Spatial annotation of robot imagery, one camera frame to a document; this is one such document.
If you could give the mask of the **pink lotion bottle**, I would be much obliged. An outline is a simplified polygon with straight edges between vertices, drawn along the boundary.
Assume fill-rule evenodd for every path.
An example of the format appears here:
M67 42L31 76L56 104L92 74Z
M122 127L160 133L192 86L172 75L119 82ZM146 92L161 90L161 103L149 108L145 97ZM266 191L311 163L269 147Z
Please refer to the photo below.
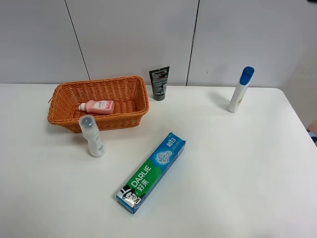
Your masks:
M86 103L81 103L78 107L78 110L100 114L100 115L110 115L114 111L114 101L113 100L101 100L101 101L93 101L90 100Z

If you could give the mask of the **orange wicker basket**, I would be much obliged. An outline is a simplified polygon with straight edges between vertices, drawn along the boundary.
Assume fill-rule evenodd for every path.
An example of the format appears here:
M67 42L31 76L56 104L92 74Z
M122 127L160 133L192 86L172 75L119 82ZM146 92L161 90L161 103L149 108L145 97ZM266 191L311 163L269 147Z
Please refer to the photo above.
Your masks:
M149 109L140 76L63 83L56 87L48 122L80 133L79 118L92 115L99 130L138 126Z

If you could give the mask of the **Darlie toothpaste box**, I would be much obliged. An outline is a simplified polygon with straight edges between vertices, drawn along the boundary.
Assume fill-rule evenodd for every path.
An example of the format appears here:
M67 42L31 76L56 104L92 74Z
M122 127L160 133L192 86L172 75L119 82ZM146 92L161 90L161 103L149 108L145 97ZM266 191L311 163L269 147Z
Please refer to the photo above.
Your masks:
M169 168L181 155L186 141L172 132L161 142L135 174L120 189L116 200L135 214Z

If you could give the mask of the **black tube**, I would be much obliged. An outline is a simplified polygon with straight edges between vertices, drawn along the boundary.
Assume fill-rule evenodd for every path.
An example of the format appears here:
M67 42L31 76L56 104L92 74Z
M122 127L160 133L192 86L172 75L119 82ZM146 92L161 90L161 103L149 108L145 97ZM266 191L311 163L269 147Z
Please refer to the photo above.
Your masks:
M165 99L167 81L170 66L149 71L152 85L153 99L162 101Z

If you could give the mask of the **small white bottle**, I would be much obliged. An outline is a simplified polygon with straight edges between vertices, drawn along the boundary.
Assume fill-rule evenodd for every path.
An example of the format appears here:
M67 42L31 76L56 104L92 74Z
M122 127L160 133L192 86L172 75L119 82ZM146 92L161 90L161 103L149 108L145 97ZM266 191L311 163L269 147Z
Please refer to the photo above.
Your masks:
M105 146L100 138L100 131L92 115L84 115L79 118L79 126L84 138L88 141L89 151L93 157L102 157L105 154Z

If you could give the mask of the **white bottle with blue cap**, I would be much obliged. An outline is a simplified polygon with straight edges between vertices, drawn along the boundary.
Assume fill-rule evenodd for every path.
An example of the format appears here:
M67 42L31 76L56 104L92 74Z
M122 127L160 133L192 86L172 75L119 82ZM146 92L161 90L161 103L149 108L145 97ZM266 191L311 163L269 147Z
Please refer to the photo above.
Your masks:
M248 86L252 80L253 74L255 70L253 67L247 66L243 69L239 82L235 88L233 96L230 100L230 104L228 106L228 111L235 113L237 112L244 95L248 89Z

